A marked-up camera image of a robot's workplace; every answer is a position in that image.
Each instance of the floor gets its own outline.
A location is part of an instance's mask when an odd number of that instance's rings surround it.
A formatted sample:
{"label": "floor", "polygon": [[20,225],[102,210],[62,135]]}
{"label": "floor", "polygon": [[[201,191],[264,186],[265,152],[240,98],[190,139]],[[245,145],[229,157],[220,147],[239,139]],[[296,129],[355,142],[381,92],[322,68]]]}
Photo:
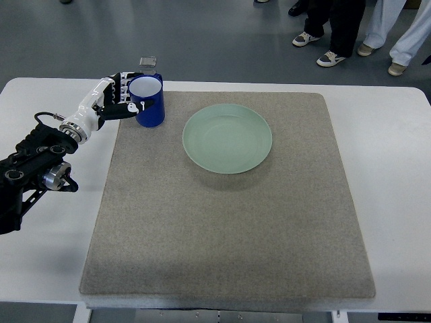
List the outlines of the floor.
{"label": "floor", "polygon": [[[364,39],[376,0],[367,0],[356,46]],[[412,23],[403,10],[387,43],[370,57],[332,68],[316,60],[329,49],[330,27],[318,42],[294,48],[306,15],[287,15],[293,0],[58,0],[0,1],[0,89],[16,77],[91,78],[138,71],[139,59],[157,57],[157,72],[171,81],[299,83],[416,87],[431,99],[428,39],[400,77],[387,73],[389,50]],[[0,322],[73,321],[75,306],[0,303]],[[135,312],[95,311],[91,323],[132,322]],[[378,322],[350,314],[350,322]],[[328,322],[328,313],[305,322]]]}

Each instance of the mug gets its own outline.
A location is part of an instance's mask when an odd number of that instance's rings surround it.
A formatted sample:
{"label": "mug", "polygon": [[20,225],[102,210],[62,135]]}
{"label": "mug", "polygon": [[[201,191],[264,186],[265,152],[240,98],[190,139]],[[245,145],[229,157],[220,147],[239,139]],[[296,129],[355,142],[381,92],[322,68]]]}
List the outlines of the mug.
{"label": "mug", "polygon": [[130,100],[142,102],[153,100],[152,106],[137,114],[137,122],[144,127],[154,128],[164,120],[163,79],[160,74],[140,75],[128,85]]}

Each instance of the sneaker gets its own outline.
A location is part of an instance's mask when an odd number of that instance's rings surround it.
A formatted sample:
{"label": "sneaker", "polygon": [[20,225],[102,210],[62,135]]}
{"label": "sneaker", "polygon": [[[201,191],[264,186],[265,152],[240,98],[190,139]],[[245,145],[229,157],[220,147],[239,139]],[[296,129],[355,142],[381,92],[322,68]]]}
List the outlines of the sneaker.
{"label": "sneaker", "polygon": [[368,45],[365,45],[364,43],[362,43],[358,47],[357,53],[360,56],[368,56],[369,54],[371,54],[375,50],[376,50],[375,48],[369,47]]}
{"label": "sneaker", "polygon": [[307,45],[309,42],[315,42],[316,40],[321,39],[320,37],[313,37],[310,34],[307,34],[306,32],[303,32],[301,35],[297,36],[292,44],[295,47],[303,47]]}
{"label": "sneaker", "polygon": [[393,76],[400,76],[405,71],[406,68],[407,66],[403,66],[397,63],[392,63],[392,65],[388,69],[388,73]]}
{"label": "sneaker", "polygon": [[334,52],[328,50],[321,58],[317,60],[316,63],[319,64],[321,67],[331,67],[344,60],[345,57],[339,56]]}

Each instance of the white robotic hand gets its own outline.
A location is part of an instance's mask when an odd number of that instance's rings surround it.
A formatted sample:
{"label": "white robotic hand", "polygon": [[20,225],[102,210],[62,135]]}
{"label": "white robotic hand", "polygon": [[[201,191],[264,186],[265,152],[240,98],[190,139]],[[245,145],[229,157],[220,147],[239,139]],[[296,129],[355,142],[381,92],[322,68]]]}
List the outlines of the white robotic hand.
{"label": "white robotic hand", "polygon": [[79,104],[75,114],[68,116],[60,125],[60,130],[83,144],[92,131],[99,130],[105,120],[116,120],[136,116],[144,108],[151,106],[148,101],[131,103],[128,90],[129,82],[143,73],[121,72],[102,78]]}

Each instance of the table leg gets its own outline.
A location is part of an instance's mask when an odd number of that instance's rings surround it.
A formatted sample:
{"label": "table leg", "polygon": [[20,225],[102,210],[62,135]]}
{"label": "table leg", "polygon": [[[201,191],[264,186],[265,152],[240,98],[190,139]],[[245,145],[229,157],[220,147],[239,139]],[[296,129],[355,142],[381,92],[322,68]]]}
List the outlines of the table leg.
{"label": "table leg", "polygon": [[86,307],[85,303],[78,303],[76,305],[73,323],[88,323],[91,315],[92,311]]}
{"label": "table leg", "polygon": [[349,323],[347,312],[332,311],[331,313],[333,323]]}

